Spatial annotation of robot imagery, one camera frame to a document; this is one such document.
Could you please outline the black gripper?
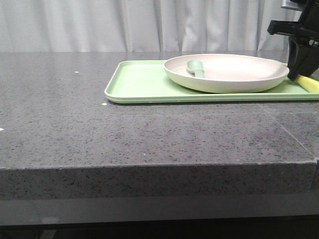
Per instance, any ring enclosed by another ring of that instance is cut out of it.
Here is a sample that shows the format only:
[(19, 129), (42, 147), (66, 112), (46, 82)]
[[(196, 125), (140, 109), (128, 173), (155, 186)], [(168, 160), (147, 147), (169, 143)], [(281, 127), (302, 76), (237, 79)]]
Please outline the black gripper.
[(319, 1), (283, 0), (281, 8), (301, 11), (298, 21), (271, 20), (267, 32), (289, 37), (288, 78), (309, 77), (319, 68)]

